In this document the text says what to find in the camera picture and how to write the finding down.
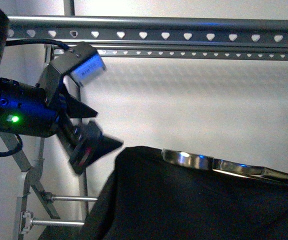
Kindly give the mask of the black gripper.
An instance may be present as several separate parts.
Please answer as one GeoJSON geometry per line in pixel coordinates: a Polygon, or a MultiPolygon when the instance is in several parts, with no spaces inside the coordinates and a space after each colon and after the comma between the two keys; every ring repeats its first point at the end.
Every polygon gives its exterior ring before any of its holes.
{"type": "Polygon", "coordinates": [[[71,119],[96,118],[98,112],[69,94],[63,86],[59,95],[58,115],[55,120],[56,135],[69,155],[69,164],[76,174],[103,156],[119,149],[123,141],[103,135],[98,125],[90,121],[74,125],[71,119]]]}

